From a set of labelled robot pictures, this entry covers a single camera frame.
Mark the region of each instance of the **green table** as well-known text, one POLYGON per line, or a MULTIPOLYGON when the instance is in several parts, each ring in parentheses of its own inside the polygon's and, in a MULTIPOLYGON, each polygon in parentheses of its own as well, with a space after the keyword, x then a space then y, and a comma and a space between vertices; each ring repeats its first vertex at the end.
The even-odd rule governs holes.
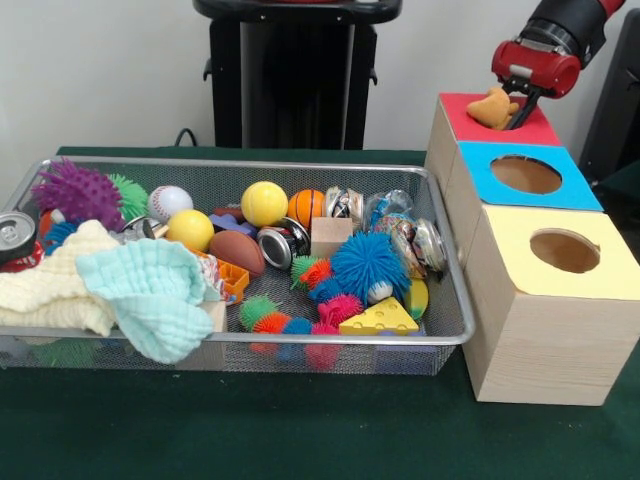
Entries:
MULTIPOLYGON (((424 152, 63 148, 66 155, 422 164, 424 152)), ((603 408, 476 403, 433 378, 0 372, 2 478, 640 478, 640 349, 603 408)))

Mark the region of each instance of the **wire mesh basket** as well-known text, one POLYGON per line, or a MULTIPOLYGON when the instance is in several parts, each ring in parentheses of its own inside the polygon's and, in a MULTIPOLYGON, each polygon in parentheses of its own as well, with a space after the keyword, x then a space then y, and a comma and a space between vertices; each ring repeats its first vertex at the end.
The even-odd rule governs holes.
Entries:
MULTIPOLYGON (((52 162, 35 165, 5 210, 34 219, 38 210, 31 187, 52 162)), ((430 303, 421 336, 259 335, 242 330, 239 307, 227 308, 227 332, 213 334, 177 365, 162 365, 140 355, 118 330, 109 338, 70 329, 0 327, 0 365, 102 369, 223 370, 232 372, 330 372, 343 374, 435 375, 457 345, 474 332, 475 322, 457 251, 436 181, 422 168, 403 166, 322 165, 167 159, 71 158, 80 166, 120 173, 148 191, 178 185, 203 212, 237 203, 250 184, 270 180, 292 195, 310 186, 326 190, 348 186, 367 195, 402 189, 415 203, 415 216, 438 227, 448 258, 441 275, 428 279, 430 303)), ((291 315, 317 320, 313 302, 291 290, 287 272, 271 267, 251 282, 245 298, 268 294, 291 315)))

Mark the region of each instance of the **black cable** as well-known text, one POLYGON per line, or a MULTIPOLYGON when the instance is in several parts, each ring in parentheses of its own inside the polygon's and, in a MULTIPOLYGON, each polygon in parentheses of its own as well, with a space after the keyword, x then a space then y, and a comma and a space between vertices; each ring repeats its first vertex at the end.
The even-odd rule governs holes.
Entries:
POLYGON ((180 133, 178 134, 178 138, 176 138, 176 142, 173 144, 173 146, 174 147, 180 146, 180 142, 182 142, 182 137, 184 137, 185 133, 189 135, 189 138, 191 139, 191 143, 193 144, 193 146, 197 147, 198 141, 196 140, 196 136, 193 134, 190 128, 183 128, 182 130, 180 130, 180 133))

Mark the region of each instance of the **purple spiky ball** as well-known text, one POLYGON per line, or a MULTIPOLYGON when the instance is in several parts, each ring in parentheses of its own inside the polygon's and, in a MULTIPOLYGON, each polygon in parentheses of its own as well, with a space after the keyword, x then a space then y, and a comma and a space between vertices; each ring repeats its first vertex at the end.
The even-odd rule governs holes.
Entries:
POLYGON ((33 187, 32 193, 42 211, 57 208, 68 222, 98 220, 107 230, 120 231, 124 226, 122 197, 106 175, 66 158, 40 175, 46 181, 33 187))

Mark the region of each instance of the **mint green washcloth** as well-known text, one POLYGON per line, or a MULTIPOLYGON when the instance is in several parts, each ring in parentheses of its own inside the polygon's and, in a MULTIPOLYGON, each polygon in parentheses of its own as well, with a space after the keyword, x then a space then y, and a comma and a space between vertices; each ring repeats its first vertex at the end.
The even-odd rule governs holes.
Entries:
POLYGON ((183 360, 213 332, 197 306, 206 289, 202 269, 182 244, 138 240, 78 257, 76 267, 87 290, 111 304, 131 344, 156 362, 183 360))

